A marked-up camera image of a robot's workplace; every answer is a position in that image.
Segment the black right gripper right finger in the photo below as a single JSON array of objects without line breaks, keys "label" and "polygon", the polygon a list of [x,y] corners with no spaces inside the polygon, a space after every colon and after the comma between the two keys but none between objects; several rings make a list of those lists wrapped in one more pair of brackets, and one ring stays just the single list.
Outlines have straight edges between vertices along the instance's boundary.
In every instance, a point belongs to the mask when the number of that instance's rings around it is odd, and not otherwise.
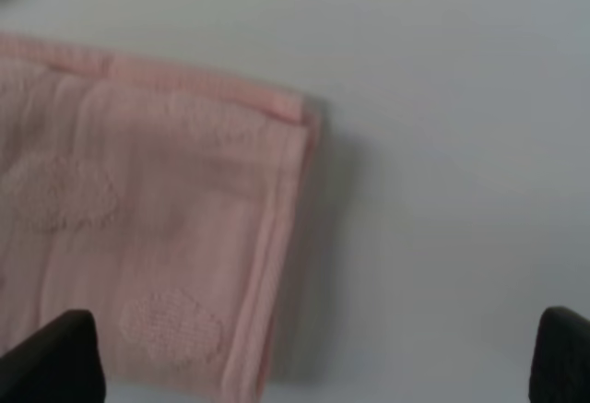
[{"label": "black right gripper right finger", "polygon": [[528,398],[589,403],[589,321],[578,313],[554,306],[541,315]]}]

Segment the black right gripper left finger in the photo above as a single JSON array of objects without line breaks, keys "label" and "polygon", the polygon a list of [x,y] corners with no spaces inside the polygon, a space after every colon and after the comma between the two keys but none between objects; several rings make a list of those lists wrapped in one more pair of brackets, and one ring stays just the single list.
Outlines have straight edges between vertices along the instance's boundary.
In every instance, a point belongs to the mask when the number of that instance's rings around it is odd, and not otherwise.
[{"label": "black right gripper left finger", "polygon": [[5,403],[90,403],[106,400],[95,319],[69,310],[1,356]]}]

